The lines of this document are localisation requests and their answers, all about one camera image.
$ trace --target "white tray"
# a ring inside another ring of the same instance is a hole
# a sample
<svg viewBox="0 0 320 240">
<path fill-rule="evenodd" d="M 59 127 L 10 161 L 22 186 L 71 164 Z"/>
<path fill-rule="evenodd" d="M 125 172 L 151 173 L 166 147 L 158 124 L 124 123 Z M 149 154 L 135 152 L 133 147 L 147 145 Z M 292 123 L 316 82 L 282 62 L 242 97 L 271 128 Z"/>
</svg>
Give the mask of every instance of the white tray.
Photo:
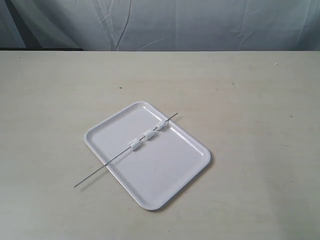
<svg viewBox="0 0 320 240">
<path fill-rule="evenodd" d="M 92 127 L 84 141 L 106 164 L 126 149 L 132 139 L 140 138 L 147 129 L 166 119 L 151 104 L 138 101 Z M 172 121 L 137 150 L 128 150 L 106 166 L 147 210 L 163 206 L 211 159 L 207 148 Z"/>
</svg>

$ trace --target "tray rim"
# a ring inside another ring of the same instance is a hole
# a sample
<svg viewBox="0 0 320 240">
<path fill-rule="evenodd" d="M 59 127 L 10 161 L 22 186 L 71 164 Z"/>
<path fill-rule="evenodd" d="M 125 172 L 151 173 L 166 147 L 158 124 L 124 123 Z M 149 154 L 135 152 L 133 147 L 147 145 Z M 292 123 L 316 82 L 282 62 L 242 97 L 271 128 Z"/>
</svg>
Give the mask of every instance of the tray rim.
<svg viewBox="0 0 320 240">
<path fill-rule="evenodd" d="M 91 127 L 83 136 L 84 138 L 84 142 L 85 144 L 91 149 L 91 151 L 98 157 L 98 159 L 102 162 L 102 164 L 105 164 L 104 161 L 105 159 L 96 151 L 95 147 L 91 145 L 91 143 L 88 140 L 88 135 L 91 133 L 91 131 L 93 131 L 95 128 L 99 127 L 100 125 L 103 125 L 104 123 L 108 122 L 110 119 L 116 117 L 118 114 L 126 111 L 127 109 L 131 108 L 134 105 L 139 105 L 139 104 L 143 104 L 143 105 L 148 105 L 148 107 L 153 108 L 154 110 L 156 110 L 159 115 L 161 115 L 161 120 L 165 120 L 168 117 L 163 114 L 161 111 L 159 111 L 156 107 L 154 107 L 152 104 L 150 104 L 149 102 L 146 101 L 136 101 L 130 105 L 128 105 L 127 107 L 123 108 L 122 110 L 116 112 L 115 114 L 113 114 L 112 116 L 106 118 L 105 120 L 99 122 L 98 124 L 94 125 L 93 127 Z M 161 207 L 163 207 L 166 203 L 169 202 L 170 199 L 172 199 L 177 193 L 179 193 L 188 183 L 190 183 L 190 181 L 192 179 L 195 178 L 195 176 L 197 176 L 198 174 L 200 174 L 202 172 L 202 170 L 211 162 L 211 153 L 210 151 L 202 144 L 200 143 L 198 140 L 196 140 L 193 136 L 191 136 L 187 131 L 185 131 L 184 129 L 182 129 L 180 126 L 178 126 L 175 122 L 171 121 L 170 122 L 171 125 L 173 125 L 175 128 L 177 128 L 178 130 L 182 131 L 184 134 L 186 134 L 190 139 L 192 139 L 193 141 L 195 141 L 198 145 L 200 145 L 203 150 L 203 165 L 201 165 L 201 167 L 199 168 L 199 170 L 195 171 L 194 174 L 191 174 L 190 177 L 187 179 L 187 181 L 185 181 L 181 187 L 177 188 L 177 190 L 169 195 L 169 197 L 167 199 L 165 199 L 164 201 L 162 201 L 160 204 L 158 205 L 148 205 L 148 204 L 144 204 L 143 202 L 140 201 L 140 199 L 133 194 L 133 192 L 127 188 L 127 186 L 125 186 L 125 183 L 122 182 L 122 179 L 120 179 L 113 171 L 112 168 L 110 168 L 109 165 L 106 166 L 106 168 L 108 169 L 108 171 L 115 177 L 115 179 L 123 186 L 123 188 L 131 195 L 131 197 L 138 203 L 138 205 L 146 210 L 149 211 L 154 211 L 157 209 L 160 209 Z"/>
</svg>

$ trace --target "metal skewer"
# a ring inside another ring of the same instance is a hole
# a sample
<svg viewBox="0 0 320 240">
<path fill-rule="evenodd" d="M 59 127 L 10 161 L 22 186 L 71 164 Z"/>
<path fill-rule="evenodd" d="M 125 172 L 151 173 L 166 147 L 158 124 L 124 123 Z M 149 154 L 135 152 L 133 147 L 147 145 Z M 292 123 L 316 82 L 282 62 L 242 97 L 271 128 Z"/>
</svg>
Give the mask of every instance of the metal skewer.
<svg viewBox="0 0 320 240">
<path fill-rule="evenodd" d="M 169 117 L 167 120 L 165 120 L 165 122 L 170 121 L 173 117 L 175 117 L 178 114 L 178 112 L 174 115 L 172 115 L 171 117 Z M 131 147 L 127 147 L 125 150 L 123 150 L 122 152 L 120 152 L 117 156 L 115 156 L 114 158 L 112 158 L 110 161 L 108 161 L 106 164 L 104 164 L 102 167 L 98 168 L 97 170 L 95 170 L 93 173 L 91 173 L 89 176 L 87 176 L 85 179 L 83 179 L 82 181 L 80 181 L 79 183 L 77 183 L 76 185 L 74 185 L 73 188 L 79 186 L 80 184 L 82 184 L 85 180 L 87 180 L 88 178 L 90 178 L 91 176 L 93 176 L 94 174 L 96 174 L 97 172 L 99 172 L 101 169 L 103 169 L 105 166 L 107 166 L 109 163 L 111 163 L 113 160 L 115 160 L 117 157 L 119 157 L 120 155 L 124 154 L 126 151 L 128 151 Z"/>
</svg>

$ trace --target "white plastic piece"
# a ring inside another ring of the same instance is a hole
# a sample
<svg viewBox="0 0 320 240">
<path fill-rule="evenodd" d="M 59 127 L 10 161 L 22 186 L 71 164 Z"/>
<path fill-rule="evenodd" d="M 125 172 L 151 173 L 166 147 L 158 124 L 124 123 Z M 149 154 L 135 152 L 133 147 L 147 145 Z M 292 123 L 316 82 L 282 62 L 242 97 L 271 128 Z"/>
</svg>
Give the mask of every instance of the white plastic piece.
<svg viewBox="0 0 320 240">
<path fill-rule="evenodd" d="M 156 135 L 156 131 L 152 131 L 150 128 L 143 133 L 143 136 L 145 137 L 145 140 L 148 141 L 150 138 L 152 138 L 154 135 Z"/>
<path fill-rule="evenodd" d="M 152 126 L 159 119 L 167 118 L 150 103 L 138 101 L 92 127 L 84 141 L 106 164 L 127 148 L 129 139 L 148 128 L 154 129 Z M 208 149 L 174 121 L 170 122 L 170 128 L 157 134 L 152 144 L 134 152 L 128 150 L 106 166 L 147 210 L 156 210 L 172 199 L 211 158 Z"/>
<path fill-rule="evenodd" d="M 131 142 L 129 142 L 131 151 L 136 150 L 138 147 L 140 147 L 141 142 L 139 141 L 138 138 L 133 139 Z"/>
<path fill-rule="evenodd" d="M 160 131 L 161 129 L 164 128 L 164 126 L 167 125 L 167 122 L 165 120 L 162 120 L 160 122 L 158 122 L 155 127 L 157 131 Z"/>
</svg>

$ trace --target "table surface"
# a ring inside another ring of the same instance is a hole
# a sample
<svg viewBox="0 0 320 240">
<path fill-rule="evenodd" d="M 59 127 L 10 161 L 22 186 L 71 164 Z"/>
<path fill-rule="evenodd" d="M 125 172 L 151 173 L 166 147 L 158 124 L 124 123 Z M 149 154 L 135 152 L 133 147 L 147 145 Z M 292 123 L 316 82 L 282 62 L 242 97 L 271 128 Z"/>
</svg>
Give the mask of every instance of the table surface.
<svg viewBox="0 0 320 240">
<path fill-rule="evenodd" d="M 320 52 L 0 52 L 3 239 L 320 239 Z M 147 101 L 213 163 L 159 211 L 84 133 Z"/>
</svg>

